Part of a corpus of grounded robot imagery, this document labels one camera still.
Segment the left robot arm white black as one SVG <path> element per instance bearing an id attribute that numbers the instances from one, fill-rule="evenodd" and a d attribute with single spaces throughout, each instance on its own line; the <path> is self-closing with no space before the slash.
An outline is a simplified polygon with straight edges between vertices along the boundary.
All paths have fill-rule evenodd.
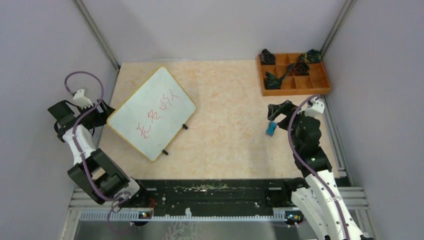
<path id="1" fill-rule="evenodd" d="M 77 109 L 83 118 L 78 122 L 72 105 L 62 100 L 48 108 L 56 120 L 53 128 L 58 139 L 67 143 L 73 154 L 73 167 L 67 171 L 68 176 L 99 205 L 127 195 L 136 206 L 146 206 L 150 193 L 128 177 L 103 150 L 96 149 L 92 141 L 90 130 L 105 125 L 114 108 L 104 101 L 99 105 L 100 110 L 89 111 L 79 106 Z"/>

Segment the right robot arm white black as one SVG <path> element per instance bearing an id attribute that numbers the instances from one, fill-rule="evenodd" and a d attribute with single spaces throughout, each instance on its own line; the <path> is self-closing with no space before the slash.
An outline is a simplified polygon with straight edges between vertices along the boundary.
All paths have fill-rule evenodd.
<path id="1" fill-rule="evenodd" d="M 356 224 L 336 183 L 332 165 L 320 146 L 321 122 L 325 104 L 318 95 L 297 106 L 290 100 L 267 106 L 269 125 L 266 134 L 276 128 L 287 131 L 296 167 L 302 177 L 285 182 L 281 199 L 296 206 L 319 240 L 367 240 Z"/>

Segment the white whiteboard with yellow frame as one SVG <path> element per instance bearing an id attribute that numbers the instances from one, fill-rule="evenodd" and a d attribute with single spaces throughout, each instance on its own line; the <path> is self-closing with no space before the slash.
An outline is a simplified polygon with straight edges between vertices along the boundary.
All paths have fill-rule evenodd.
<path id="1" fill-rule="evenodd" d="M 165 67 L 158 68 L 108 117 L 107 125 L 154 162 L 195 113 L 196 105 Z"/>

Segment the blue whiteboard eraser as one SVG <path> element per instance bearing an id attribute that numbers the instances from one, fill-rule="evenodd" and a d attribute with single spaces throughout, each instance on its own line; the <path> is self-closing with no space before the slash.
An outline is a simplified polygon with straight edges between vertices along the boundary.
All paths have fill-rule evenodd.
<path id="1" fill-rule="evenodd" d="M 277 127 L 278 127 L 278 124 L 276 122 L 270 121 L 265 133 L 268 136 L 272 137 L 275 134 L 275 130 L 276 130 Z"/>

